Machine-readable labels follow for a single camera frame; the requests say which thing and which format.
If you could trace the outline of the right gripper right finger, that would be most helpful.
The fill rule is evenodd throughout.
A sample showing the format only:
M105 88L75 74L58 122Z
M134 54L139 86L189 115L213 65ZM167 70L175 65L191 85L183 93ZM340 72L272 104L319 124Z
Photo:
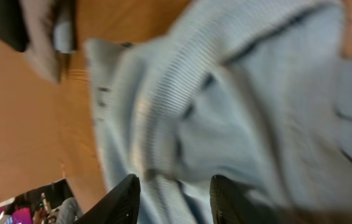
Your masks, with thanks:
M271 206L249 195L251 187L223 175L210 182L210 205L215 224L278 223Z

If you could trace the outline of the light blue printed t-shirt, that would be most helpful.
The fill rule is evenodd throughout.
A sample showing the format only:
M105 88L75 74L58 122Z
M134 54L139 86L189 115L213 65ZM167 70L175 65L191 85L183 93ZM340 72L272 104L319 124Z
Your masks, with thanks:
M140 179L139 223L213 223L210 182L278 223L352 223L352 58L343 1L196 1L162 37L86 41L107 190Z

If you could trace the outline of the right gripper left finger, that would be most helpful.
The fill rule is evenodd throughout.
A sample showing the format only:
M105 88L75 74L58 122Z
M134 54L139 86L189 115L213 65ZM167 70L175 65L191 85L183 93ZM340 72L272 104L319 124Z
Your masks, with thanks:
M136 224L140 194L139 178L129 174L75 224Z

